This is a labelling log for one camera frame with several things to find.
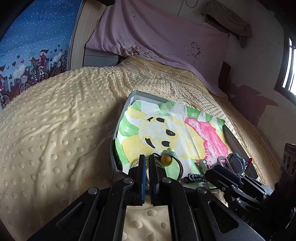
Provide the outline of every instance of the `gray drawer cabinet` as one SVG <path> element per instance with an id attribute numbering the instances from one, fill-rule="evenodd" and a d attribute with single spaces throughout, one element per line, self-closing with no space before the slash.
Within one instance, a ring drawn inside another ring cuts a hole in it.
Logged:
<path id="1" fill-rule="evenodd" d="M 83 66 L 104 67 L 114 66 L 119 62 L 119 55 L 111 52 L 85 49 Z"/>

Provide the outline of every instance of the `black painted eye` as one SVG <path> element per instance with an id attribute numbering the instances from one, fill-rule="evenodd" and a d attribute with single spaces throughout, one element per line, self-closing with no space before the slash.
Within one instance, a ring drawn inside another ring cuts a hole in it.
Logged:
<path id="1" fill-rule="evenodd" d="M 169 141 L 162 141 L 161 144 L 165 147 L 170 147 L 170 142 Z"/>
<path id="2" fill-rule="evenodd" d="M 155 146 L 152 144 L 150 138 L 145 138 L 146 143 L 151 146 L 152 148 L 155 148 Z"/>
<path id="3" fill-rule="evenodd" d="M 162 123 L 164 123 L 164 122 L 165 122 L 165 120 L 164 120 L 163 118 L 159 118 L 159 117 L 158 117 L 158 118 L 156 118 L 156 120 L 157 120 L 157 121 L 159 121 L 159 122 L 162 122 Z"/>
<path id="4" fill-rule="evenodd" d="M 176 135 L 173 131 L 168 130 L 168 129 L 166 129 L 165 132 L 166 132 L 166 134 L 167 134 L 168 136 L 171 136 L 171 137 L 173 137 L 173 136 Z"/>

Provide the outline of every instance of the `bed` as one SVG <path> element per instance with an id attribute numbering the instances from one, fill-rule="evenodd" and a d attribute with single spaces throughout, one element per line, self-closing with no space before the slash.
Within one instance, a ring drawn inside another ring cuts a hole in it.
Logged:
<path id="1" fill-rule="evenodd" d="M 26 240 L 89 187 L 111 185 L 110 139 L 133 90 L 225 120 L 253 158 L 259 180 L 271 187 L 277 182 L 278 163 L 227 99 L 212 96 L 190 71 L 127 57 L 117 66 L 84 67 L 43 81 L 0 113 L 0 218 L 15 240 Z M 123 240 L 169 240 L 168 223 L 166 207 L 145 204 L 127 212 Z"/>

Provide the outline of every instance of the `hanging cable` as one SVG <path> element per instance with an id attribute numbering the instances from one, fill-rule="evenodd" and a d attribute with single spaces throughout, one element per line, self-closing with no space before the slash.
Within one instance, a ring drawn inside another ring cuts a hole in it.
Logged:
<path id="1" fill-rule="evenodd" d="M 194 5 L 194 7 L 190 7 L 188 4 L 187 4 L 187 1 L 185 0 L 185 3 L 186 3 L 186 5 L 188 6 L 188 7 L 190 7 L 190 8 L 195 8 L 196 6 L 197 6 L 197 4 L 198 4 L 198 1 L 199 0 L 196 0 L 196 4 Z"/>

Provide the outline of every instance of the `window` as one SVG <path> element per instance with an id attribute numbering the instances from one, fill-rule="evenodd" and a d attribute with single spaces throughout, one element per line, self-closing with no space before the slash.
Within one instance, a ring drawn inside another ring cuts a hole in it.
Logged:
<path id="1" fill-rule="evenodd" d="M 296 50 L 293 41 L 286 34 L 283 60 L 274 89 L 296 105 Z"/>

